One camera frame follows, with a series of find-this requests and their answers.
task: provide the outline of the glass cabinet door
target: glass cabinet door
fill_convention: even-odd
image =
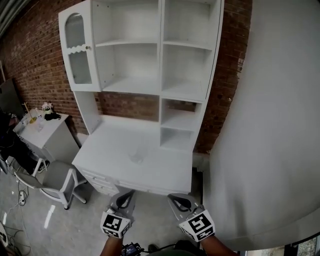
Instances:
[[[100,92],[93,40],[91,1],[59,13],[59,31],[66,74],[73,91]]]

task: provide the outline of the flower vase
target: flower vase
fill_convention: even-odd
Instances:
[[[43,111],[44,115],[50,115],[51,113],[53,113],[52,109],[48,109],[48,110],[44,110]]]

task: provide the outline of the white wall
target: white wall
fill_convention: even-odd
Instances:
[[[78,144],[78,146],[81,148],[88,137],[89,135],[78,132],[74,137],[74,139],[75,139],[75,142]]]
[[[253,0],[244,67],[206,175],[205,207],[233,249],[320,232],[317,0]]]

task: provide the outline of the desk surface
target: desk surface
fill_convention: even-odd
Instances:
[[[37,116],[36,110],[31,109],[31,114],[33,117]],[[37,131],[37,122],[28,123],[24,129],[22,129],[17,134],[27,140],[28,142],[32,143],[33,145],[37,146],[38,148],[42,149],[55,130],[67,119],[67,114],[59,114],[61,115],[61,119],[53,119],[50,121],[44,120],[44,127],[41,131]]]
[[[72,164],[125,182],[189,192],[192,152],[159,145],[157,122],[109,116],[87,138]]]

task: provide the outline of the small white table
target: small white table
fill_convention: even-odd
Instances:
[[[30,112],[33,117],[37,116],[35,109],[31,109]],[[44,117],[42,111],[38,110],[38,112]],[[71,164],[79,151],[79,147],[65,122],[68,115],[59,115],[61,115],[60,120],[44,120],[44,126],[40,131],[37,130],[37,122],[34,122],[28,123],[27,126],[16,133],[38,157],[48,159],[50,162],[60,160]]]

